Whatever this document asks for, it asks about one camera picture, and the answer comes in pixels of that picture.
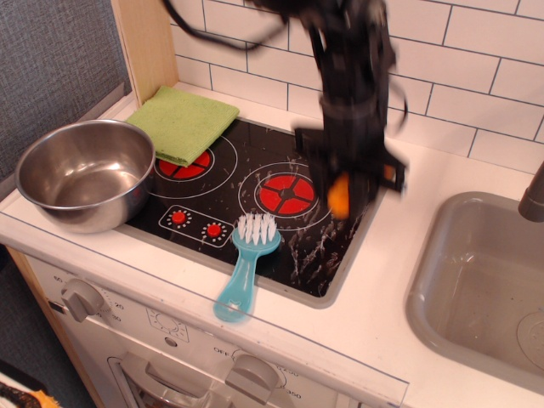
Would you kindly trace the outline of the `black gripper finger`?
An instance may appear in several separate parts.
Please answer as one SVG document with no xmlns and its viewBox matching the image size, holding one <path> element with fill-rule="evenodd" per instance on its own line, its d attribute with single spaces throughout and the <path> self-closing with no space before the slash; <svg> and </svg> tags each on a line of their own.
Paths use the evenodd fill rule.
<svg viewBox="0 0 544 408">
<path fill-rule="evenodd" d="M 366 207 L 376 199 L 379 188 L 377 176 L 368 173 L 352 173 L 348 179 L 349 218 L 357 219 Z"/>
<path fill-rule="evenodd" d="M 339 170 L 328 159 L 316 159 L 309 161 L 309 172 L 317 195 L 321 201 L 327 202 L 328 192 L 340 175 Z"/>
</svg>

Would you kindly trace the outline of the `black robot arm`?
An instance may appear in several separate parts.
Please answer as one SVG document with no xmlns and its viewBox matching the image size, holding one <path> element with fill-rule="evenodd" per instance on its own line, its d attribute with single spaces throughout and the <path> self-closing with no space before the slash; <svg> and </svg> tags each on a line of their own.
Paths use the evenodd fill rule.
<svg viewBox="0 0 544 408">
<path fill-rule="evenodd" d="M 295 130 L 319 198 L 338 219 L 357 219 L 380 187 L 401 192 L 406 165 L 385 146 L 389 72 L 396 55 L 383 1 L 256 1 L 309 34 L 320 72 L 321 128 Z"/>
</svg>

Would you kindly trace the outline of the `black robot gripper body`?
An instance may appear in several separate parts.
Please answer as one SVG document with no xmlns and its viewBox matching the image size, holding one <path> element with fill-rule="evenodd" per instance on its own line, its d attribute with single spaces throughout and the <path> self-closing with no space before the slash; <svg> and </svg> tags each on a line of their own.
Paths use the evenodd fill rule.
<svg viewBox="0 0 544 408">
<path fill-rule="evenodd" d="M 386 96 L 359 104 L 333 103 L 323 97 L 323 127 L 297 127 L 296 150 L 308 161 L 328 159 L 341 173 L 377 176 L 379 186 L 397 192 L 405 188 L 406 165 L 385 146 Z"/>
</svg>

